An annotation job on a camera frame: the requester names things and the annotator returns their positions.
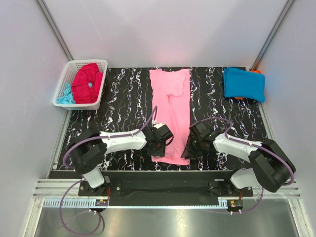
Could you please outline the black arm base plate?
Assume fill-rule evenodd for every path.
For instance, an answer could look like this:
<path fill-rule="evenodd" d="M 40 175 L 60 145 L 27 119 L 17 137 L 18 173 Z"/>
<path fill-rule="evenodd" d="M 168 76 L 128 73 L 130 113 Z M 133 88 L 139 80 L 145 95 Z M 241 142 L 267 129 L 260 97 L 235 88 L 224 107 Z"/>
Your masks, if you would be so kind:
<path fill-rule="evenodd" d="M 102 173 L 106 183 L 91 188 L 84 181 L 80 195 L 99 196 L 109 192 L 114 183 L 127 193 L 146 192 L 199 192 L 208 191 L 212 197 L 252 197 L 251 187 L 237 190 L 228 185 L 231 171 L 107 171 Z"/>

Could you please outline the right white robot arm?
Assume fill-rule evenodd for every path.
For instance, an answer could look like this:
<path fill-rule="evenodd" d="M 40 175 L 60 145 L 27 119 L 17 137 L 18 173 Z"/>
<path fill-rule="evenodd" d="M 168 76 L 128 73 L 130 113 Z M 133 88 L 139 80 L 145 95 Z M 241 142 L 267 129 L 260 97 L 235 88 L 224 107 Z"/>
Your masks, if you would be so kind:
<path fill-rule="evenodd" d="M 251 165 L 248 169 L 234 171 L 224 183 L 228 195 L 235 196 L 243 188 L 261 186 L 275 193 L 280 187 L 294 182 L 296 168 L 285 152 L 274 140 L 266 142 L 248 141 L 229 135 L 226 131 L 214 130 L 205 122 L 191 125 L 184 159 L 197 159 L 202 154 L 215 150 L 232 155 Z"/>

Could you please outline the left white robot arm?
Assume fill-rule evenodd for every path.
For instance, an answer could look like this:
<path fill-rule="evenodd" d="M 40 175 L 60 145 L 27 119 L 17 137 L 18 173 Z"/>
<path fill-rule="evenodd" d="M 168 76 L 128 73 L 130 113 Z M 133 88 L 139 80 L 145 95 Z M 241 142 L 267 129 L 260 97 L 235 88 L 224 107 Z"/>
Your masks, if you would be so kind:
<path fill-rule="evenodd" d="M 92 128 L 71 144 L 64 159 L 70 159 L 75 172 L 89 184 L 95 195 L 100 196 L 107 188 L 107 181 L 98 167 L 104 155 L 124 150 L 145 150 L 150 156 L 163 157 L 173 138 L 164 123 L 146 124 L 140 129 L 116 133 Z"/>

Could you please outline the pink t-shirt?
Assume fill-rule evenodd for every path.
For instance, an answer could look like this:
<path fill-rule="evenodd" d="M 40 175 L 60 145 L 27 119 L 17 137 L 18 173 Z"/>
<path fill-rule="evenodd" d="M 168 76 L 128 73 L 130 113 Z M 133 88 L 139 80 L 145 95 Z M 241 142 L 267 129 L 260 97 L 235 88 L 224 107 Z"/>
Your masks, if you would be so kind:
<path fill-rule="evenodd" d="M 188 165 L 190 161 L 181 155 L 190 133 L 190 70 L 150 70 L 150 80 L 152 104 L 158 108 L 156 122 L 166 124 L 173 134 L 173 141 L 166 146 L 165 155 L 152 156 L 152 161 Z"/>

